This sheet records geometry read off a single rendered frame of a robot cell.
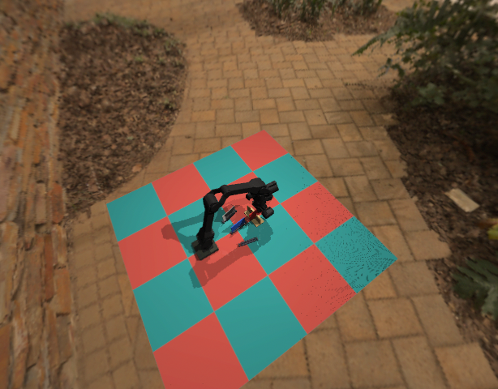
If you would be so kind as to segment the tan slotted board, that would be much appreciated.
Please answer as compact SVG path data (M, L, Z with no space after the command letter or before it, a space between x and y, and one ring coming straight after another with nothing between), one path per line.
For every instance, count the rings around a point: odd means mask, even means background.
M254 209L251 207L249 208L249 206L247 205L247 210L244 212L246 214L246 216L249 218L249 215L254 211ZM250 218L249 218L250 219ZM253 218L251 220L251 222L256 226L258 227L260 224L264 223L264 221L261 219L261 217L259 215L256 215L255 218Z

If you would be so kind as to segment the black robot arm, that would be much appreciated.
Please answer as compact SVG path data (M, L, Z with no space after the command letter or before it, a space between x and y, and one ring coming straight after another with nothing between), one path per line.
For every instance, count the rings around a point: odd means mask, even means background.
M209 191L203 197L204 203L204 221L203 227L200 228L199 232L195 235L200 248L203 252L210 250L213 248L213 238L214 232L212 229L213 225L213 217L214 213L218 211L218 209L224 205L226 199L231 195L239 195L244 193L249 193L256 201L264 200L264 196L266 197L266 201L271 201L273 198L272 193L279 191L277 183L275 181L270 182L269 184L265 184L259 177L251 179L249 182L233 184L233 185L222 185L217 189L213 189ZM222 193L222 196L217 201L215 194Z

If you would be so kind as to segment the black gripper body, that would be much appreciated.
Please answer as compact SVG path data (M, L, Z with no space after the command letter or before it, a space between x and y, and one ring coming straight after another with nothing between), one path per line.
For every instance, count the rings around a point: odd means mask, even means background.
M250 201L250 199L251 199L251 198L253 198L253 197L251 196L250 192L246 194L246 198L247 198L247 200L248 200L248 201ZM265 196L264 196L264 200L262 200L262 201L256 201L256 200L255 200L255 198L253 198L253 199L254 199L254 200L252 201L252 202L253 202L253 204L254 204L255 206L257 206L257 207L258 207L258 208L262 211L262 212L261 212L261 214L262 214L262 216L263 216L265 219L268 219L271 215L273 215L273 214L274 214L274 210L273 210L271 207L266 208L266 207L267 207L267 205L266 205L266 202L264 202L264 201L266 200L266 197L265 197Z

